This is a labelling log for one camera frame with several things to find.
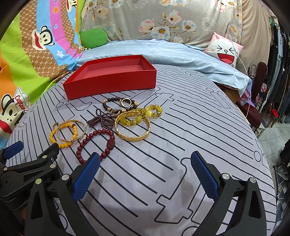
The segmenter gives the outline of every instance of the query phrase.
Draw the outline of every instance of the pink stripe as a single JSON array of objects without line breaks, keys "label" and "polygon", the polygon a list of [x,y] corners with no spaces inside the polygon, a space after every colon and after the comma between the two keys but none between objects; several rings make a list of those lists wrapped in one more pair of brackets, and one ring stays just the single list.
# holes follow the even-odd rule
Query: pink stripe
[{"label": "pink stripe", "polygon": [[[58,7],[58,12],[55,14],[52,12],[54,7]],[[66,39],[66,35],[64,33],[64,28],[62,26],[61,20],[61,1],[58,0],[54,3],[54,0],[49,1],[49,12],[50,12],[50,23],[52,28],[52,33],[55,41],[61,46],[65,51],[66,54],[73,56],[73,58],[77,58],[81,56],[81,53],[77,53],[76,49],[72,49],[70,47],[70,43]]]}]

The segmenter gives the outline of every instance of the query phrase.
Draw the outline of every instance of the orange star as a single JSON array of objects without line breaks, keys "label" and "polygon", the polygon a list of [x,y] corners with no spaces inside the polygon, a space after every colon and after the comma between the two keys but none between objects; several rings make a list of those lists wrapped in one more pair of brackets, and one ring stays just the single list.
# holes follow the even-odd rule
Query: orange star
[{"label": "orange star", "polygon": [[52,10],[52,12],[53,12],[54,14],[58,13],[58,12],[59,12],[58,7],[54,7],[53,10]]}]

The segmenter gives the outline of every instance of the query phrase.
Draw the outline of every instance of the thin gold bangle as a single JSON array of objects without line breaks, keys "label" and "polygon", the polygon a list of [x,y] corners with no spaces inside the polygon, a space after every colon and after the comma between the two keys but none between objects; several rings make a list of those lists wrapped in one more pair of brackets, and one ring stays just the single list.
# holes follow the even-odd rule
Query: thin gold bangle
[{"label": "thin gold bangle", "polygon": [[[125,118],[125,117],[129,117],[129,116],[137,116],[137,115],[141,115],[142,118],[144,119],[144,121],[146,122],[146,124],[148,125],[147,132],[145,134],[139,136],[139,137],[129,137],[129,136],[126,136],[126,135],[122,134],[117,128],[117,125],[118,125],[118,122],[120,121],[120,119]],[[151,123],[150,123],[150,120],[148,119],[148,117],[145,114],[142,114],[142,113],[137,112],[137,111],[127,111],[127,112],[124,112],[124,113],[120,114],[116,118],[115,130],[116,130],[117,135],[120,138],[122,138],[122,139],[124,139],[126,141],[130,141],[130,142],[137,142],[137,141],[145,139],[149,135],[150,130],[151,130]]]},{"label": "thin gold bangle", "polygon": [[[60,131],[60,126],[63,126],[64,124],[66,124],[66,123],[70,123],[70,122],[80,123],[80,124],[84,127],[84,132],[83,132],[83,134],[82,134],[81,136],[77,137],[76,139],[70,139],[70,140],[63,139],[63,138],[61,138],[61,137],[58,135],[58,131]],[[82,121],[80,121],[80,120],[67,120],[67,121],[65,121],[65,122],[63,122],[63,123],[61,123],[61,124],[59,124],[59,123],[56,122],[56,123],[53,125],[53,128],[54,128],[56,125],[57,125],[57,129],[56,129],[56,136],[57,136],[57,138],[58,138],[59,140],[61,140],[62,142],[66,142],[66,143],[68,143],[68,142],[72,142],[72,143],[74,143],[75,141],[78,141],[78,140],[82,139],[82,138],[85,136],[85,134],[86,134],[86,130],[87,130],[85,124],[84,124]]]}]

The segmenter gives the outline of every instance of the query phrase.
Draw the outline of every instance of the floral fabric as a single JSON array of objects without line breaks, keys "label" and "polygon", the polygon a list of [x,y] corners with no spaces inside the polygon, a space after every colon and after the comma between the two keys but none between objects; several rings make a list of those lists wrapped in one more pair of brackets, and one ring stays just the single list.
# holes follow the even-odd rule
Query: floral fabric
[{"label": "floral fabric", "polygon": [[86,0],[81,17],[81,31],[100,28],[110,40],[155,38],[206,48],[214,31],[239,43],[243,16],[241,0]]}]

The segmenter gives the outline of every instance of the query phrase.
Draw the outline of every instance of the white star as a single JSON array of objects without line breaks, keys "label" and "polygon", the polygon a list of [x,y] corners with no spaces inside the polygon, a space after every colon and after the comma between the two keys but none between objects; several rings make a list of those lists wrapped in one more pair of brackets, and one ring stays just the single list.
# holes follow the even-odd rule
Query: white star
[{"label": "white star", "polygon": [[62,54],[62,51],[57,51],[56,55],[60,56],[61,58],[64,56],[64,54]]}]

